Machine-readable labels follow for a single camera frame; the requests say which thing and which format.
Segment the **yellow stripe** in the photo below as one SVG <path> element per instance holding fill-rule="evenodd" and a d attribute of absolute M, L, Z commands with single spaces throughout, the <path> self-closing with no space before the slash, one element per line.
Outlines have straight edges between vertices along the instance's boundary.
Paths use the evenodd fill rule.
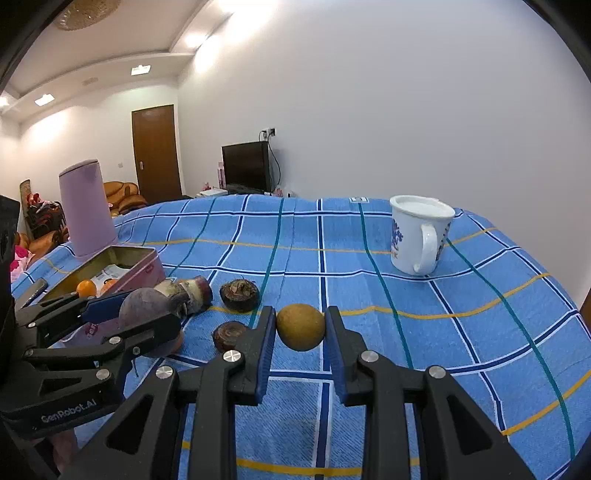
<path fill-rule="evenodd" d="M 190 442 L 183 440 L 183 448 L 191 448 Z M 301 467 L 301 466 L 290 466 L 290 465 L 275 465 L 273 463 L 262 463 L 255 462 L 253 460 L 247 460 L 245 458 L 237 458 L 236 464 L 244 468 L 250 468 L 253 470 L 260 470 L 262 472 L 271 473 L 282 473 L 284 475 L 300 475 L 300 476 L 359 476 L 361 475 L 360 467 L 351 468 L 314 468 L 314 467 Z M 410 466 L 418 466 L 418 458 L 411 458 Z"/>
<path fill-rule="evenodd" d="M 55 271 L 57 271 L 57 272 L 59 272 L 59 273 L 63 273 L 64 275 L 67 275 L 67 274 L 70 274 L 70 273 L 72 273 L 71 271 L 62 270 L 61 268 L 57 268 L 57 267 L 55 266 L 55 264 L 54 264 L 54 263 L 53 263 L 51 260 L 49 260 L 48 258 L 41 257 L 39 260 L 40 260 L 40 261 L 42 261 L 42 262 L 47 262 L 47 263 L 49 263 L 49 266 L 50 266 L 51 268 L 53 268 Z"/>
<path fill-rule="evenodd" d="M 585 373 L 584 376 L 578 382 L 576 382 L 572 387 L 570 387 L 566 392 L 564 392 L 562 394 L 562 398 L 565 400 L 567 398 L 569 398 L 573 393 L 575 393 L 581 387 L 581 385 L 583 385 L 589 379 L 589 377 L 591 377 L 591 370 L 589 370 L 587 373 Z M 526 419 L 522 422 L 519 422 L 517 425 L 514 425 L 506 430 L 503 430 L 501 433 L 503 435 L 512 435 L 515 432 L 518 432 L 518 431 L 524 429 L 528 425 L 531 425 L 533 422 L 539 420 L 544 415 L 550 413 L 552 410 L 554 410 L 556 407 L 558 407 L 558 405 L 559 405 L 558 400 L 554 400 L 550 405 L 548 405 L 546 408 L 540 410 L 535 415 L 532 415 L 528 419 Z"/>
<path fill-rule="evenodd" d="M 480 230 L 476 233 L 471 235 L 459 238 L 458 240 L 453 241 L 454 245 L 464 242 L 465 240 L 469 240 L 470 238 L 474 238 L 478 235 L 481 235 L 486 232 L 490 232 L 491 230 L 496 230 L 496 227 L 487 228 L 485 230 Z M 193 243 L 195 241 L 194 238 L 183 238 L 181 240 L 168 240 L 164 242 L 146 242 L 144 246 L 162 246 L 162 245 L 178 245 L 178 244 L 186 244 L 186 243 Z M 216 244 L 216 245 L 237 245 L 239 247 L 255 247 L 255 248 L 273 248 L 273 245 L 267 244 L 252 244 L 247 242 L 231 242 L 227 240 L 212 240 L 207 238 L 198 238 L 197 242 L 206 243 L 206 244 Z M 128 245 L 142 245 L 136 242 L 127 242 Z M 281 249 L 289 249 L 289 250 L 298 250 L 298 251 L 306 251 L 306 252 L 336 252 L 336 253 L 345 253 L 345 254 L 364 254 L 365 250 L 353 250 L 348 248 L 308 248 L 308 247 L 292 247 L 291 245 L 278 245 L 277 248 Z M 370 253 L 372 255 L 389 255 L 390 250 L 371 250 Z"/>
<path fill-rule="evenodd" d="M 473 233 L 473 234 L 467 235 L 467 236 L 463 236 L 462 238 L 454 240 L 452 243 L 454 245 L 461 244 L 462 242 L 465 242 L 466 240 L 469 240 L 470 238 L 474 238 L 478 235 L 482 235 L 483 233 L 492 232 L 493 230 L 497 230 L 496 226 L 492 226 L 490 228 L 485 228 L 484 230 L 478 230 L 476 233 Z M 444 248 L 449 247 L 449 244 L 446 242 L 445 244 L 443 244 L 443 247 Z"/>
<path fill-rule="evenodd" d="M 562 397 L 566 400 L 569 398 L 574 392 L 576 392 L 589 378 L 591 378 L 591 370 L 584 374 L 572 387 L 570 387 L 566 392 L 562 394 Z M 535 415 L 532 415 L 528 419 L 519 422 L 517 425 L 509 427 L 506 430 L 501 431 L 503 435 L 513 435 L 514 433 L 523 430 L 527 426 L 531 425 L 535 421 L 539 420 L 540 418 L 544 417 L 552 410 L 558 407 L 558 400 L 553 401 L 550 405 L 546 408 L 543 408 Z M 189 449 L 191 448 L 191 444 L 187 441 L 183 441 L 183 448 Z M 301 476 L 314 476 L 314 475 L 324 475 L 324 476 L 355 476 L 361 475 L 361 468 L 306 468 L 306 467 L 296 467 L 296 466 L 288 466 L 288 465 L 274 465 L 272 463 L 262 463 L 262 462 L 254 462 L 252 460 L 246 460 L 244 458 L 236 459 L 236 464 L 238 466 L 243 466 L 245 468 L 251 468 L 254 470 L 260 470 L 263 472 L 272 472 L 272 473 L 283 473 L 285 475 L 301 475 Z M 411 458 L 410 460 L 411 466 L 418 466 L 419 459 L 418 458 Z"/>
<path fill-rule="evenodd" d="M 511 297 L 515 293 L 530 286 L 536 280 L 539 280 L 544 277 L 549 277 L 549 276 L 550 276 L 550 273 L 548 273 L 548 272 L 542 273 L 540 275 L 536 275 L 535 277 L 530 278 L 523 285 L 520 285 L 519 287 L 506 292 L 504 294 L 504 297 L 505 298 Z M 398 314 L 402 315 L 404 317 L 407 317 L 407 318 L 415 319 L 415 320 L 440 320 L 440 319 L 448 319 L 448 318 L 452 318 L 452 317 L 463 318 L 463 317 L 469 317 L 472 315 L 476 315 L 478 313 L 482 313 L 485 310 L 488 310 L 490 308 L 493 308 L 495 305 L 498 305 L 500 302 L 501 302 L 501 299 L 496 298 L 496 299 L 490 301 L 489 303 L 484 304 L 482 307 L 478 307 L 477 309 L 469 310 L 468 312 L 438 313 L 438 314 L 433 314 L 433 315 L 418 315 L 415 313 L 401 312 L 399 310 Z M 370 305 L 369 307 L 365 307 L 364 309 L 359 309 L 359 310 L 342 310 L 340 312 L 340 314 L 342 316 L 352 316 L 352 315 L 363 315 L 363 314 L 369 313 L 369 312 L 392 313 L 392 309 L 385 308 L 385 307 L 378 307 L 376 305 Z"/>

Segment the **mug handle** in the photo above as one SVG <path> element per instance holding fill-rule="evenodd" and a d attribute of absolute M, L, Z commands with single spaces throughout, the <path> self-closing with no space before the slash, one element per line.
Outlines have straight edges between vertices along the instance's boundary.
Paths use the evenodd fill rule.
<path fill-rule="evenodd" d="M 423 232 L 423 253 L 421 261 L 414 265 L 413 269 L 417 275 L 427 275 L 435 270 L 435 261 L 437 259 L 437 232 L 430 223 L 421 225 Z"/>

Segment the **orange fruit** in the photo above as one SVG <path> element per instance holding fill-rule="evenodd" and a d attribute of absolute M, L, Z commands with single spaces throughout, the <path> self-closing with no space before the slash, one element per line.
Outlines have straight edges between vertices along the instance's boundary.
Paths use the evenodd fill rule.
<path fill-rule="evenodd" d="M 96 295 L 96 285 L 90 280 L 82 280 L 76 287 L 80 297 L 90 297 Z"/>
<path fill-rule="evenodd" d="M 106 293 L 106 291 L 109 290 L 116 283 L 117 283 L 117 280 L 115 280 L 114 278 L 107 280 L 105 282 L 105 284 L 100 288 L 100 294 L 104 295 Z"/>

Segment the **white wall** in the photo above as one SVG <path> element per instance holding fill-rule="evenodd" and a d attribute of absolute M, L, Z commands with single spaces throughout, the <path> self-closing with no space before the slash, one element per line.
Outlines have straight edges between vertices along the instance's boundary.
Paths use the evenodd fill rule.
<path fill-rule="evenodd" d="M 18 183 L 30 178 L 42 198 L 60 198 L 58 175 L 66 167 L 97 158 L 104 181 L 138 183 L 135 170 L 131 112 L 174 105 L 181 186 L 183 170 L 178 143 L 176 79 L 135 82 L 97 90 L 56 105 L 43 117 L 21 125 Z"/>
<path fill-rule="evenodd" d="M 187 191 L 224 144 L 272 139 L 297 194 L 414 193 L 487 216 L 580 305 L 591 285 L 591 85 L 514 0 L 277 0 L 181 76 Z"/>
<path fill-rule="evenodd" d="M 20 168 L 19 147 L 18 125 L 0 117 L 0 195 L 18 202 L 21 201 L 21 192 L 18 188 L 21 182 L 18 180 L 18 170 Z M 24 231 L 22 211 L 19 219 L 19 231 Z"/>

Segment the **pink tin box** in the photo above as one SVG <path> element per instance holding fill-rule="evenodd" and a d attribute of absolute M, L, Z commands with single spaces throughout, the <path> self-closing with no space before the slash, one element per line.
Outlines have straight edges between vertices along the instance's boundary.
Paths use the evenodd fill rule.
<path fill-rule="evenodd" d="M 166 277 L 162 262 L 154 248 L 111 245 L 69 273 L 45 294 L 43 300 L 58 298 L 76 291 L 76 287 L 82 280 L 104 277 L 105 269 L 109 271 L 109 268 L 117 270 L 120 277 L 110 288 L 106 288 L 103 292 L 99 290 L 99 294 L 154 287 Z M 87 323 L 64 338 L 62 342 L 67 346 L 99 344 L 103 337 L 119 329 L 118 320 L 117 318 L 107 320 L 99 325 Z"/>

